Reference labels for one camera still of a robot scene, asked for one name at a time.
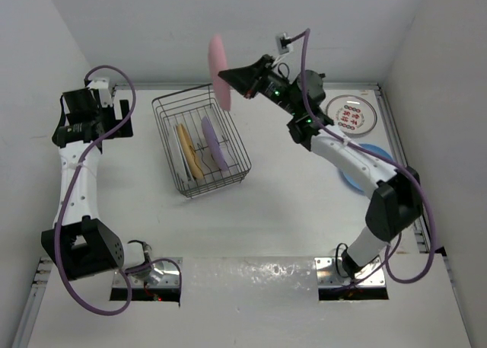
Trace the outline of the purple plastic plate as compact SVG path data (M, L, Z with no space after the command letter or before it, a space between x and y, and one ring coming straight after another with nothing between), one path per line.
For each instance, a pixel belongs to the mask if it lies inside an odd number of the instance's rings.
M211 121L208 117L203 117L201 121L203 135L205 137L207 146L211 152L211 155L221 171L228 171L228 164L225 161L223 152L219 145L218 137Z

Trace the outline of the yellow plastic plate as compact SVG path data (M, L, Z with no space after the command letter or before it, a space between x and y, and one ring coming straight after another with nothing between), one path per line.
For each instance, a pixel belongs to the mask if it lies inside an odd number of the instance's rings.
M202 180L204 178L204 174L202 172L201 163L186 127L180 123L177 124L176 130L178 139L180 140L180 144L182 146L183 154L185 155L192 176L197 180Z

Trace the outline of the white plate orange sunburst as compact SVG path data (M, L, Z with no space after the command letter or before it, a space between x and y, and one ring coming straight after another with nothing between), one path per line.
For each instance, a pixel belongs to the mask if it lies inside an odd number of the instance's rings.
M182 158L183 166L184 166L184 169L185 169L185 172L186 172L187 181L188 182L194 181L195 178L193 177L193 174L191 173L191 170L189 169L189 164L187 163L186 156L183 153L183 148L182 148L182 145L181 145L181 141L180 141L180 138L179 138L178 132L177 132L177 125L175 125L173 127L173 131L174 131L174 135L176 137L176 141L177 141L177 144L178 144L180 156Z

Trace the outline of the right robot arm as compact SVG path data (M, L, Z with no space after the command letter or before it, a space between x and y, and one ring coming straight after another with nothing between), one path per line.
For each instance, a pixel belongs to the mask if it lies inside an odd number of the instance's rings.
M304 70L294 81L276 72L275 58L262 56L252 65L229 69L225 59L208 61L217 98L230 100L230 90L247 99L257 94L291 114L288 131L293 141L325 158L360 184L370 200L366 226L342 252L339 268L352 278L368 265L422 213L422 202L415 184L419 176L413 169L400 172L379 155L370 155L345 137L342 130L321 110L326 94L323 75Z

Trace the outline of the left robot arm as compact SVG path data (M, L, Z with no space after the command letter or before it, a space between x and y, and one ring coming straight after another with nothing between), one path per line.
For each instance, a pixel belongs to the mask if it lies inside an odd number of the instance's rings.
M149 260L143 241L124 243L101 220L97 206L97 168L103 153L93 142L119 124L106 90L82 88L60 98L61 117L52 141L62 165L60 203L54 229L41 244L68 280L108 270L130 269Z

